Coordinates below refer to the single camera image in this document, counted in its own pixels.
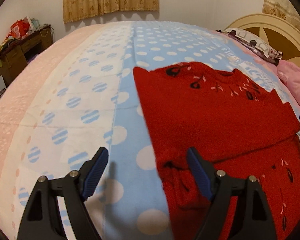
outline desk drawer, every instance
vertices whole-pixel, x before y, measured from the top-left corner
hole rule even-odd
[[[23,57],[23,53],[20,46],[16,46],[12,51],[7,54],[7,59],[11,64],[15,63],[20,57]]]
[[[21,49],[22,49],[23,53],[26,53],[31,48],[32,48],[31,40],[28,40],[24,44],[21,45]]]
[[[26,58],[22,55],[22,57],[18,58],[18,60],[12,64],[9,68],[10,76],[12,80],[14,80],[28,65]]]

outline blue polka dot fabric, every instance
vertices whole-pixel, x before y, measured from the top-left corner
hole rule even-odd
[[[85,203],[102,239],[173,239],[133,79],[135,66],[154,70],[199,61],[218,70],[238,68],[266,90],[276,89],[284,102],[292,102],[279,79],[235,41],[192,25],[117,23],[94,34],[83,51],[75,53],[77,59],[71,65],[60,64],[43,88],[46,94],[56,93],[31,108],[43,107],[44,113],[35,116],[39,125],[31,141],[20,145],[27,158],[20,165],[16,182],[17,226],[40,175],[63,177],[78,170],[104,146],[109,150],[109,163],[95,194]],[[63,202],[60,210],[68,238],[74,239]]]

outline bed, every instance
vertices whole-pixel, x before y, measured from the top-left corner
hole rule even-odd
[[[288,46],[277,49],[300,66],[300,33],[283,20],[252,15],[231,27],[248,29],[274,47],[277,39],[269,33],[278,33]],[[109,164],[86,207],[102,239],[173,239],[132,68],[181,61],[238,68],[267,91],[275,89],[300,115],[267,65],[224,34],[153,21],[76,30],[31,62],[0,100],[0,228],[9,239],[17,237],[38,177],[63,177],[101,146],[109,149]],[[66,234],[74,239],[63,199],[59,206]]]

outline red sweater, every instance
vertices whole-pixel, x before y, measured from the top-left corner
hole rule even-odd
[[[286,238],[300,219],[300,123],[290,104],[237,69],[190,62],[133,74],[175,240],[191,240],[209,206],[189,171],[189,147],[230,176],[260,178],[278,239]],[[233,198],[220,239],[228,237],[235,205]]]

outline white polka dot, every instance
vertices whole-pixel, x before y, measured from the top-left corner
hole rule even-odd
[[[149,67],[149,64],[144,61],[137,61],[136,64],[139,67]]]
[[[126,54],[124,55],[124,59],[130,58],[132,55],[131,54]]]
[[[147,55],[147,53],[145,51],[138,51],[137,54],[140,55],[140,56]]]
[[[119,125],[113,127],[112,145],[122,143],[127,138],[127,130]]]
[[[155,156],[152,145],[142,148],[137,154],[136,161],[141,169],[153,170],[155,168]]]
[[[155,60],[155,61],[164,61],[164,57],[155,56],[155,57],[153,58],[153,60]]]
[[[192,57],[185,57],[185,61],[194,61],[194,58],[192,58]]]
[[[213,68],[213,66],[212,66],[210,63],[205,63],[205,62],[203,62],[203,64],[209,66],[210,68]]]
[[[140,116],[143,117],[143,112],[142,112],[141,105],[138,105],[138,107],[137,107],[137,113],[138,113],[138,115],[140,115]]]
[[[129,68],[124,68],[122,70],[122,77],[126,77],[130,74],[131,70]]]
[[[129,98],[129,93],[128,92],[119,92],[117,103],[118,104],[124,103],[125,101],[128,100],[128,98]]]
[[[160,210],[148,209],[137,219],[137,228],[145,235],[158,235],[169,226],[169,217]]]
[[[170,56],[175,56],[175,55],[177,55],[178,53],[173,52],[173,51],[168,51],[167,54],[170,55]]]
[[[123,197],[123,186],[116,179],[105,179],[106,188],[99,193],[99,198],[104,199],[104,204],[115,204]]]

